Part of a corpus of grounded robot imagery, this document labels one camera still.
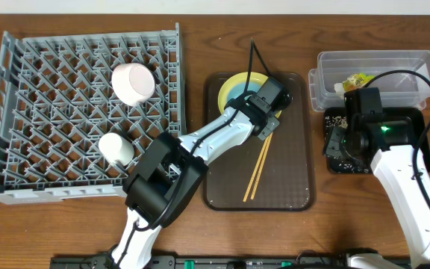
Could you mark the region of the rice and food scraps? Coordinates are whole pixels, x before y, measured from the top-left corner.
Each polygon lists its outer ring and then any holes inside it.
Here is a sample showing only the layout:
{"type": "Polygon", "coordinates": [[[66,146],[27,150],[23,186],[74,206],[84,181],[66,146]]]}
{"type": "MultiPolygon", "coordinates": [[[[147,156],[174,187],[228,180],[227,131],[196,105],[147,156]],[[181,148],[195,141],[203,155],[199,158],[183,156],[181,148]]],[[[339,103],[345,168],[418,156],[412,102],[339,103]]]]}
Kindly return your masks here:
{"type": "MultiPolygon", "coordinates": [[[[348,124],[346,117],[342,115],[324,116],[324,130],[325,137],[328,136],[331,127],[338,126],[347,128],[348,124]]],[[[326,159],[327,168],[331,173],[342,173],[342,174],[368,174],[371,172],[368,168],[356,167],[352,162],[342,161],[336,158],[326,159]]]]}

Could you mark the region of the dark brown serving tray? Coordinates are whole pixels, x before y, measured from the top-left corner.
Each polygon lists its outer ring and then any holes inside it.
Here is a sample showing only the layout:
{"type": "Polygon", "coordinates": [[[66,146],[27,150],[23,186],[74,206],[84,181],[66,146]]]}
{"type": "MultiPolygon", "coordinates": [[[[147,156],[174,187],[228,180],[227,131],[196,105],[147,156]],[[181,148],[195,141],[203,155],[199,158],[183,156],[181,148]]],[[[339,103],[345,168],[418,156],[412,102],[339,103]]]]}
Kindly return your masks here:
{"type": "Polygon", "coordinates": [[[311,148],[306,84],[295,72],[275,78],[292,93],[272,134],[267,159],[253,200],[243,202],[252,171],[263,146],[251,137],[209,165],[202,199],[215,211],[304,211],[314,203],[314,161],[311,148]]]}

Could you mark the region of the green snack wrapper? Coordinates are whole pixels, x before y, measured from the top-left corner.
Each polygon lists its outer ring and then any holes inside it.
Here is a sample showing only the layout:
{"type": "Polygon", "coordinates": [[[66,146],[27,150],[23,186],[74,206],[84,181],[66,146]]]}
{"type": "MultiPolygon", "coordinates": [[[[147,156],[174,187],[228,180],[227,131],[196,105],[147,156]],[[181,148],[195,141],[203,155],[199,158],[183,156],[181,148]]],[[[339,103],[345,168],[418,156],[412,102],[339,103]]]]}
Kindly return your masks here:
{"type": "Polygon", "coordinates": [[[349,76],[343,83],[343,89],[346,92],[357,90],[358,88],[362,88],[365,84],[370,82],[374,75],[367,75],[365,73],[356,73],[349,76]]]}

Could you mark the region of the wooden chopstick right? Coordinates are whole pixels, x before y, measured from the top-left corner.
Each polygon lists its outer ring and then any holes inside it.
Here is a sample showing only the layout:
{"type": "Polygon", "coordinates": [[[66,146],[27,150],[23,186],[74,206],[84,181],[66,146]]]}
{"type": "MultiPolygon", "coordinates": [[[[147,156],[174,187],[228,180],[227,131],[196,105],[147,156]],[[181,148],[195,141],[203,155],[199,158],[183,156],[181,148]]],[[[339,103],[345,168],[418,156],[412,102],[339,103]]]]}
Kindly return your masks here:
{"type": "Polygon", "coordinates": [[[258,164],[258,169],[255,171],[256,172],[256,177],[255,177],[255,186],[253,187],[252,190],[252,194],[250,196],[250,199],[253,200],[255,198],[257,189],[258,189],[258,185],[259,185],[259,181],[261,180],[261,174],[263,172],[263,168],[267,159],[267,155],[268,155],[268,151],[269,151],[269,146],[271,144],[271,140],[272,140],[272,134],[269,135],[269,137],[266,139],[264,146],[262,147],[262,152],[261,152],[261,159],[259,161],[258,164]]]}

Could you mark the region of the light blue bowl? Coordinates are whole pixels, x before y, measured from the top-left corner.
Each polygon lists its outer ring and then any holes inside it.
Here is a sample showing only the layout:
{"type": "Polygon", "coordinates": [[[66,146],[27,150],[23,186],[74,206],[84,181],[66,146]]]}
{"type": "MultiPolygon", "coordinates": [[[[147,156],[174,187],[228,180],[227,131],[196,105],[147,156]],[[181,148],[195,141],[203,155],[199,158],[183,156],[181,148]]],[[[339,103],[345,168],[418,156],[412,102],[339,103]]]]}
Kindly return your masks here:
{"type": "MultiPolygon", "coordinates": [[[[245,90],[246,83],[239,83],[233,86],[233,88],[229,91],[227,96],[227,102],[229,102],[232,99],[236,99],[238,96],[242,95],[245,90]]],[[[256,82],[249,82],[248,88],[247,88],[247,95],[246,98],[249,98],[250,94],[257,93],[261,88],[261,84],[256,82]]]]}

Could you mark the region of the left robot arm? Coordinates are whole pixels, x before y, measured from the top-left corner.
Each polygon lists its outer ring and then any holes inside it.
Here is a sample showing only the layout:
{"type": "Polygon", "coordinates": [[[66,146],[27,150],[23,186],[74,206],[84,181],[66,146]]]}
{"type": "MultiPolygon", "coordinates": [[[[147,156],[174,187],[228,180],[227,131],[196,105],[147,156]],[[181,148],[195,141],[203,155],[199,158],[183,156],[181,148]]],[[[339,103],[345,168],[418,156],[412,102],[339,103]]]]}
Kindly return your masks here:
{"type": "Polygon", "coordinates": [[[250,137],[266,139],[292,96],[270,76],[257,90],[228,91],[219,101],[222,114],[198,131],[158,135],[126,178],[127,224],[106,268],[144,268],[158,233],[185,210],[209,164],[250,137]]]}

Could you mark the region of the white cup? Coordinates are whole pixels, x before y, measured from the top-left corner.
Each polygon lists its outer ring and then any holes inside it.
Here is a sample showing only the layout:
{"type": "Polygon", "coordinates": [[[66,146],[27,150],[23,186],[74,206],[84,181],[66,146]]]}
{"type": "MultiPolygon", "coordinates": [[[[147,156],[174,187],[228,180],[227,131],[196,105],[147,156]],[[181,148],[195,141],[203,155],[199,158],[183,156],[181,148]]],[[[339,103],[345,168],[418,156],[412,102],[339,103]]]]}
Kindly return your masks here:
{"type": "Polygon", "coordinates": [[[104,134],[99,140],[98,148],[110,164],[127,166],[134,159],[132,144],[117,133],[104,134]]]}

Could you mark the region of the pink bowl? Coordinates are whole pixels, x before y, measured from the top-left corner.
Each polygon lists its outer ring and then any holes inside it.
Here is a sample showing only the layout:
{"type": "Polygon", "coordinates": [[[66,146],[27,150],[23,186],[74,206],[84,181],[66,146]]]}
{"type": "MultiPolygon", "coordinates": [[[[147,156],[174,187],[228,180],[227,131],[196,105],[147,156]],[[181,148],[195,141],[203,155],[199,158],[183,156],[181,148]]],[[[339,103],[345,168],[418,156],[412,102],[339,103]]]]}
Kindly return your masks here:
{"type": "Polygon", "coordinates": [[[144,65],[131,63],[117,66],[111,77],[116,97],[129,106],[147,101],[155,93],[155,78],[144,65]]]}

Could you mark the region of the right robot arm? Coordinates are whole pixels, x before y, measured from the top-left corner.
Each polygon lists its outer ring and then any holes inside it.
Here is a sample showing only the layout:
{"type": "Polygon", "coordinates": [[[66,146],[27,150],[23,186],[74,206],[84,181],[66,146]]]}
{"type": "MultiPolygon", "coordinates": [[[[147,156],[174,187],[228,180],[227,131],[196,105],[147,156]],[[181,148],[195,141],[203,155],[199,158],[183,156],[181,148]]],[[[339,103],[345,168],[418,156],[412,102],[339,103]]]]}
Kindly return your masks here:
{"type": "Polygon", "coordinates": [[[344,95],[346,127],[325,140],[328,158],[369,168],[380,181],[408,244],[412,268],[430,268],[430,177],[421,135],[402,108],[383,108],[377,88],[344,95]]]}

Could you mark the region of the white tissue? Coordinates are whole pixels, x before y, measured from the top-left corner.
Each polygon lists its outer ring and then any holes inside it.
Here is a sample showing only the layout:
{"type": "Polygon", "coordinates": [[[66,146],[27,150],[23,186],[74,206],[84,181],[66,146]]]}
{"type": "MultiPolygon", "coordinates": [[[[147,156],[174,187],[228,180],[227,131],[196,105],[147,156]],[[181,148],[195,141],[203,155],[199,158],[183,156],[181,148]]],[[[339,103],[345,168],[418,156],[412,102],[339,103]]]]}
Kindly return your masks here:
{"type": "Polygon", "coordinates": [[[334,91],[336,93],[337,96],[339,96],[340,98],[344,97],[344,93],[346,92],[343,83],[336,83],[334,84],[334,91]]]}

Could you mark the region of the wooden chopstick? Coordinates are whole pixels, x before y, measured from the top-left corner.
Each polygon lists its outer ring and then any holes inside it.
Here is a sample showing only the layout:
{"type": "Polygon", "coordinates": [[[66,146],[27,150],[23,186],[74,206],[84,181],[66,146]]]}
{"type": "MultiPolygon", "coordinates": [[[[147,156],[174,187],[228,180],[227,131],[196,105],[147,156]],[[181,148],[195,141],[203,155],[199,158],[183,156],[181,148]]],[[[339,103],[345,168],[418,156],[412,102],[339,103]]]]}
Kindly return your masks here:
{"type": "Polygon", "coordinates": [[[252,194],[252,190],[253,190],[253,187],[255,186],[255,177],[256,177],[256,170],[258,169],[258,164],[259,164],[259,161],[260,161],[260,159],[261,159],[261,152],[262,152],[262,147],[261,147],[261,151],[260,151],[260,154],[259,154],[259,156],[258,156],[258,159],[257,159],[257,161],[256,161],[256,164],[255,164],[255,168],[254,168],[254,170],[252,171],[252,175],[251,175],[251,177],[250,177],[250,180],[249,180],[249,183],[248,183],[248,186],[247,186],[247,188],[246,188],[246,192],[245,192],[245,194],[244,194],[244,197],[243,197],[243,202],[246,202],[248,199],[250,199],[250,196],[251,196],[251,194],[252,194]]]}
{"type": "Polygon", "coordinates": [[[255,171],[256,172],[256,177],[255,177],[255,186],[253,187],[252,190],[252,194],[250,196],[250,199],[253,200],[255,198],[257,189],[258,189],[258,185],[259,185],[259,181],[261,180],[261,174],[263,172],[263,168],[267,159],[267,155],[268,155],[268,151],[269,151],[269,146],[271,144],[271,140],[272,140],[272,134],[269,135],[269,137],[266,139],[264,146],[262,147],[262,152],[261,152],[261,159],[259,161],[258,164],[258,169],[255,171]]]}

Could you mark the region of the grey dishwasher rack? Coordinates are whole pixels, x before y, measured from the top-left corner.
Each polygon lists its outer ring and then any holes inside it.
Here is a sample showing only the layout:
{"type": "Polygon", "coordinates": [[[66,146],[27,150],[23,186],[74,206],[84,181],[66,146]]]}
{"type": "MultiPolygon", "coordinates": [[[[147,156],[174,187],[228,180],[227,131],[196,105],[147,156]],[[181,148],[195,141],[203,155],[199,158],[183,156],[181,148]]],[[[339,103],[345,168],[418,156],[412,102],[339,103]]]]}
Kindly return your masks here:
{"type": "Polygon", "coordinates": [[[162,132],[186,128],[181,29],[18,39],[0,48],[0,202],[122,196],[135,166],[108,163],[108,132],[142,155],[162,132]],[[120,64],[142,64],[154,95],[126,105],[113,91],[120,64]]]}

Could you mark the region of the yellow plate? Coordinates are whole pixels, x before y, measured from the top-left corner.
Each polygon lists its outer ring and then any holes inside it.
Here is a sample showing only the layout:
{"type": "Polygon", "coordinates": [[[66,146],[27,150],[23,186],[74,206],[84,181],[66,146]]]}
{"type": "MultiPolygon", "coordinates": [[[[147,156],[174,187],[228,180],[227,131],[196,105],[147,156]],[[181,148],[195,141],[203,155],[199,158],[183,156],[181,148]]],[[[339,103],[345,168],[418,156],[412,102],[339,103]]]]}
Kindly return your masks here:
{"type": "MultiPolygon", "coordinates": [[[[225,106],[227,105],[227,96],[229,91],[239,83],[246,83],[247,72],[241,72],[230,77],[226,82],[223,83],[219,90],[218,95],[218,108],[221,115],[217,118],[221,123],[227,122],[232,117],[232,114],[235,112],[235,108],[229,108],[228,113],[225,113],[225,106]]],[[[263,85],[263,83],[268,79],[268,77],[264,74],[258,72],[252,72],[250,75],[249,82],[256,82],[263,85]]]]}

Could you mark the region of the wooden chopstick left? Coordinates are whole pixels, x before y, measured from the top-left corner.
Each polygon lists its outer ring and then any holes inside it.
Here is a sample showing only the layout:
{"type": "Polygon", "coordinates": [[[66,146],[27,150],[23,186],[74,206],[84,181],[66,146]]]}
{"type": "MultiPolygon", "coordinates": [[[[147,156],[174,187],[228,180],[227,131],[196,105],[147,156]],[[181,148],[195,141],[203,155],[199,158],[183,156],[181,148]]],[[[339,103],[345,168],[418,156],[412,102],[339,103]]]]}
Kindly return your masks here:
{"type": "Polygon", "coordinates": [[[250,199],[250,196],[251,196],[251,194],[252,194],[252,190],[253,190],[253,187],[255,186],[255,177],[256,177],[256,170],[258,169],[258,164],[259,164],[259,161],[260,161],[260,159],[261,159],[261,152],[262,152],[262,147],[261,147],[261,151],[260,151],[260,154],[259,154],[259,156],[258,156],[258,159],[257,159],[257,161],[256,161],[256,164],[255,164],[255,168],[254,168],[254,170],[252,171],[252,175],[251,175],[251,177],[250,177],[250,180],[249,180],[249,183],[248,183],[248,186],[247,186],[247,188],[246,188],[246,192],[245,192],[245,194],[244,194],[244,197],[243,197],[243,202],[246,202],[248,199],[250,199]]]}

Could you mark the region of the black waste tray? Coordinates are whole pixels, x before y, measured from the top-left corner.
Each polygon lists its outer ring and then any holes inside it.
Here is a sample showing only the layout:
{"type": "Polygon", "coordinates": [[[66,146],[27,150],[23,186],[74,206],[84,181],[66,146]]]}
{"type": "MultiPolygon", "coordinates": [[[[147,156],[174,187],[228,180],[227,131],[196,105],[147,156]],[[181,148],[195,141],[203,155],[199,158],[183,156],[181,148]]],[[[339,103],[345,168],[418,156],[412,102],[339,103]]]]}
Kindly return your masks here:
{"type": "MultiPolygon", "coordinates": [[[[416,108],[385,108],[384,112],[389,116],[408,117],[413,123],[414,134],[416,135],[416,137],[419,137],[425,128],[423,114],[420,110],[416,108]]],[[[337,108],[337,107],[328,108],[324,112],[324,116],[328,116],[328,115],[330,116],[342,115],[346,117],[346,109],[337,108]]],[[[429,148],[428,138],[426,138],[423,141],[423,144],[420,147],[420,151],[423,153],[423,160],[425,162],[426,169],[427,171],[430,172],[430,148],[429,148]]]]}

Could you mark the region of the black rail at table edge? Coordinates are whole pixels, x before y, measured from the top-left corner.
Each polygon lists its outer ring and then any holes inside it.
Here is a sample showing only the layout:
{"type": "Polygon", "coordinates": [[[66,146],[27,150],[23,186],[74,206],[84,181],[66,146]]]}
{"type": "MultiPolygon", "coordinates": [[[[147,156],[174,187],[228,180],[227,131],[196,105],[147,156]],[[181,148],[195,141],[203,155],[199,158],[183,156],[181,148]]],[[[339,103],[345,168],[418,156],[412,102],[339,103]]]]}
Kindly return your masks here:
{"type": "MultiPolygon", "coordinates": [[[[327,257],[302,256],[301,258],[263,259],[263,258],[200,258],[174,256],[153,256],[144,268],[151,269],[223,269],[223,268],[298,268],[299,266],[315,265],[316,268],[345,268],[347,262],[327,257]]],[[[113,262],[107,255],[91,257],[53,257],[49,267],[51,269],[90,269],[90,268],[116,268],[117,262],[113,262]]]]}

